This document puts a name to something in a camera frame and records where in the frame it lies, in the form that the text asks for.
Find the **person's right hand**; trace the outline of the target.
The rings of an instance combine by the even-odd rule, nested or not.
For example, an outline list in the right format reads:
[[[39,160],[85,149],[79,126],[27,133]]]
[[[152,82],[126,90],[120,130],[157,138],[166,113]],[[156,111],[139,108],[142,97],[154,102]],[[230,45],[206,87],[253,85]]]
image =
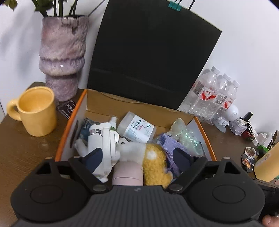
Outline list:
[[[279,217],[266,215],[262,219],[262,224],[266,227],[279,227]]]

